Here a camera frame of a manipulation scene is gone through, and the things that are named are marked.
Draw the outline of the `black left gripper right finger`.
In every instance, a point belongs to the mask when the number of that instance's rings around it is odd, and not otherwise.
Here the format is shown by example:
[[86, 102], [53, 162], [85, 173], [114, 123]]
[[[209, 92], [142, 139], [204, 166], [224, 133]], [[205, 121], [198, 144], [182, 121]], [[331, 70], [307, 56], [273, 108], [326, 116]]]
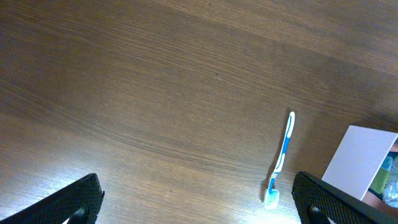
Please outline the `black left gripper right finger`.
[[300, 221], [304, 224], [397, 223], [397, 218], [380, 212], [305, 171], [296, 174], [292, 196]]

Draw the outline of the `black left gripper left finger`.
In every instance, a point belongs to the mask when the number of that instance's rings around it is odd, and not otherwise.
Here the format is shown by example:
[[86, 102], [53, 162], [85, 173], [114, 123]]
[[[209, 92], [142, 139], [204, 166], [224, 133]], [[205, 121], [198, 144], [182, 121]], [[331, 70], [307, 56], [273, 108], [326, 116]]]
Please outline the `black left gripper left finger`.
[[1, 223], [90, 223], [101, 210], [104, 191], [98, 176], [88, 174], [39, 202], [1, 220]]

